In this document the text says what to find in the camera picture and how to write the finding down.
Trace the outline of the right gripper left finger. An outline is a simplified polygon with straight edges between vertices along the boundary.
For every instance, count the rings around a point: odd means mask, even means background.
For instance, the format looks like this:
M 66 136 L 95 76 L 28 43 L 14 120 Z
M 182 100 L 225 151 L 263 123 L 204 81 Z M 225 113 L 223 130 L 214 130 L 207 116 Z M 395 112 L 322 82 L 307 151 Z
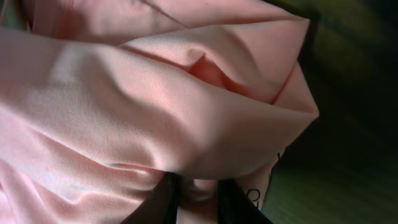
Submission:
M 167 172 L 150 195 L 121 224 L 176 224 L 180 176 Z

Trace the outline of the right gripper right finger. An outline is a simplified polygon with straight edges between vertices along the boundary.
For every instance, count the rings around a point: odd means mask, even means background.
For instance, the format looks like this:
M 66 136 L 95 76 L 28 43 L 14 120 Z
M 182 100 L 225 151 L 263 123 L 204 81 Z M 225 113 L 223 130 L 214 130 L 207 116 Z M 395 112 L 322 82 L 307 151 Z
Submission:
M 218 182 L 217 224 L 272 224 L 233 180 Z

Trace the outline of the pink t-shirt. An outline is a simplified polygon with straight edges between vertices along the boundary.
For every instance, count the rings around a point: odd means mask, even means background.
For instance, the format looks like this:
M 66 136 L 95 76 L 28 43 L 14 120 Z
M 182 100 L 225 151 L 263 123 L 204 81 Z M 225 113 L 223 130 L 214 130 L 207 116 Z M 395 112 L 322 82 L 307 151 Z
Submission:
M 167 172 L 176 223 L 217 223 L 218 182 L 261 211 L 318 117 L 310 20 L 263 1 L 21 1 L 1 26 L 1 222 L 121 223 Z

